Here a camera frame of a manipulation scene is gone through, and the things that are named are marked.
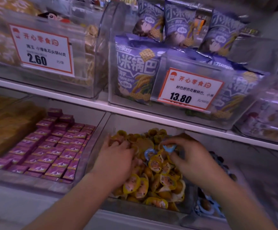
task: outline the hand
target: hand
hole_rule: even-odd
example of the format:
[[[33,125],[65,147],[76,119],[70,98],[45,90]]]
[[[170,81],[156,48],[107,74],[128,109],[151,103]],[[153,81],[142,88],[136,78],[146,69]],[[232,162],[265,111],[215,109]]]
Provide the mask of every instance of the hand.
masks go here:
[[[95,174],[113,191],[130,177],[132,169],[140,161],[133,159],[135,151],[129,148],[130,143],[127,140],[121,145],[115,141],[109,146],[109,142],[110,136],[107,136],[90,173]]]
[[[180,172],[192,183],[210,192],[216,181],[229,178],[224,170],[212,158],[207,149],[191,136],[182,133],[163,142],[164,145],[177,144],[183,147],[185,159],[175,152],[170,156]]]

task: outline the person's right hand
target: person's right hand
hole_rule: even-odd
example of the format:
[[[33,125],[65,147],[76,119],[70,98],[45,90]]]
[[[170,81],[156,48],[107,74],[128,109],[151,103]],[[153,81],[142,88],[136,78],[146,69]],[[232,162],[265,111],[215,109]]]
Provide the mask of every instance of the person's right hand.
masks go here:
[[[183,147],[184,160],[175,152],[170,155],[170,158],[180,172],[200,188],[210,192],[219,179],[229,178],[207,149],[191,136],[182,133],[167,139],[162,144],[177,144]]]

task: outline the transparent acrylic bin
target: transparent acrylic bin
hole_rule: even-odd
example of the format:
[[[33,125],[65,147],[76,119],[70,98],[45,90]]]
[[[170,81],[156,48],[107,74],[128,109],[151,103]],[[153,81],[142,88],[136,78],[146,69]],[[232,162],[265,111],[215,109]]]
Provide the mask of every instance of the transparent acrylic bin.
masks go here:
[[[74,175],[74,180],[72,181],[72,183],[67,184],[0,169],[0,184],[13,186],[20,189],[36,189],[43,190],[46,192],[65,194],[69,192],[72,189],[72,187],[75,184],[77,184],[84,176],[87,162],[90,158],[91,150],[94,147],[95,142],[98,140],[99,135],[103,130],[103,127],[106,124],[108,117],[110,116],[110,113],[106,113],[99,110],[93,110],[77,105],[72,105],[56,100],[49,100],[45,97],[29,95],[25,98],[22,98],[18,102],[0,110],[0,119],[8,120],[10,119],[9,116],[14,116],[15,118],[19,118],[20,120],[25,121],[25,124],[22,124],[18,131],[16,131],[16,134],[8,138],[6,140],[6,143],[0,147],[0,157],[8,153],[8,151],[11,148],[13,148],[26,135],[28,135],[31,132],[34,132],[34,130],[36,129],[35,124],[46,115],[46,109],[49,107],[61,108],[65,113],[72,114],[77,122],[90,125],[93,124],[96,126],[95,131],[93,132],[91,138],[89,139],[85,149],[81,154],[81,158],[79,160]],[[27,121],[27,116],[36,116],[35,114],[37,112],[38,118],[30,118],[30,121]]]
[[[91,152],[90,160],[87,164],[86,173],[90,172],[90,170],[93,168],[101,146],[103,145],[103,139],[106,137],[106,135],[114,135],[118,130],[126,131],[128,134],[144,133],[154,127],[165,129],[170,135],[178,135],[179,133],[181,133],[180,129],[176,129],[174,127],[151,123],[144,120],[137,120],[117,114],[111,114]],[[187,181],[185,177],[183,177],[183,180],[186,183],[186,189],[184,201],[177,205],[180,212],[156,208],[144,204],[133,203],[130,201],[112,197],[109,197],[103,203],[102,209],[162,223],[178,224],[179,221],[182,220],[184,217],[188,218],[192,215],[195,216],[193,209],[197,199],[197,187],[191,182]]]
[[[178,57],[170,53],[163,54],[160,60],[160,68],[157,75],[151,80],[153,88],[151,94],[151,102],[149,105],[143,105],[132,101],[119,91],[118,87],[118,67],[117,67],[117,51],[115,49],[116,35],[121,35],[125,32],[131,33],[137,21],[137,13],[131,7],[120,4],[117,7],[116,14],[113,20],[113,27],[110,32],[109,43],[109,102],[111,104],[131,107],[138,110],[143,110],[163,116],[172,117],[179,120],[184,120],[192,123],[198,123],[210,127],[215,127],[223,130],[229,130],[233,124],[242,116],[242,114],[254,103],[257,93],[263,92],[269,88],[273,80],[278,79],[278,53],[272,51],[272,57],[268,59],[273,61],[271,68],[268,68],[268,76],[257,75],[253,81],[251,75],[242,76],[234,70],[224,69],[219,66],[209,65],[202,62],[196,62],[187,59],[186,56]],[[162,88],[165,75],[169,68],[180,69],[186,72],[195,73],[203,77],[212,78],[224,83],[216,97],[206,110],[197,108],[185,108],[185,106],[172,104],[163,104],[157,102],[160,90]],[[239,102],[233,104],[233,96],[240,93]]]
[[[71,23],[3,10],[0,17],[0,77],[88,98],[96,97],[108,82],[109,29],[116,6],[117,3],[112,2],[103,12],[78,6],[78,2],[73,1],[68,17]],[[72,45],[74,77],[22,67],[9,23],[68,37]],[[89,34],[89,26],[94,26],[98,32]]]
[[[245,136],[278,142],[278,90],[263,93],[235,126]]]

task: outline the stack of purple boxes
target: stack of purple boxes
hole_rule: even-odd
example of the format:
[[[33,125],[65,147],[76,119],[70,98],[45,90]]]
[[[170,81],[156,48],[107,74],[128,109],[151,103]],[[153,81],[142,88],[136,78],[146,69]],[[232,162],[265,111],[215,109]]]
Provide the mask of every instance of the stack of purple boxes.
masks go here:
[[[48,116],[36,127],[36,131],[0,158],[0,169],[71,183],[95,126],[75,123],[73,115],[49,108]]]

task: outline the shelf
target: shelf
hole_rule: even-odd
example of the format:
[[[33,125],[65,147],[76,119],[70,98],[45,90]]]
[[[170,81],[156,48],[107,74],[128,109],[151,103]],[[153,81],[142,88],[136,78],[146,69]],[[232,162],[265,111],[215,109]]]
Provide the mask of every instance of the shelf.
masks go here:
[[[9,88],[13,90],[18,90],[22,92],[27,92],[31,94],[36,94],[40,96],[45,96],[48,98],[61,100],[73,104],[78,104],[90,108],[95,108],[103,111],[108,111],[112,113],[117,113],[124,116],[129,116],[132,118],[142,119],[150,122],[160,123],[172,127],[177,127],[180,129],[185,129],[189,131],[194,131],[206,135],[211,135],[219,138],[224,138],[232,141],[238,141],[250,145],[255,145],[259,147],[269,148],[272,150],[278,151],[278,144],[276,143],[270,143],[266,141],[262,141],[259,139],[251,139],[244,136],[241,136],[231,130],[229,131],[223,131],[215,128],[210,128],[206,126],[201,126],[198,124],[189,124],[189,122],[176,120],[169,117],[164,117],[161,115],[151,114],[149,112],[144,112],[140,110],[135,110],[131,108],[121,107],[117,105],[112,105],[108,103],[108,93],[101,92],[99,97],[95,100],[80,97],[80,96],[74,96],[67,93],[57,92],[49,89],[44,89],[36,86],[31,86],[27,84],[17,83],[14,81],[9,81],[7,79],[1,79],[0,78],[0,86],[4,88]]]

